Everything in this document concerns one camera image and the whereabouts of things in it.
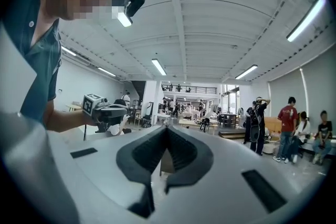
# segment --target sneakers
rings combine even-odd
[[[313,159],[313,164],[315,164],[320,159],[320,154],[315,154],[315,157]]]
[[[275,160],[276,162],[281,162],[281,158],[277,158],[276,156],[273,157],[273,160]]]
[[[294,155],[294,157],[293,157],[293,163],[296,163],[297,160],[298,160],[298,155]]]

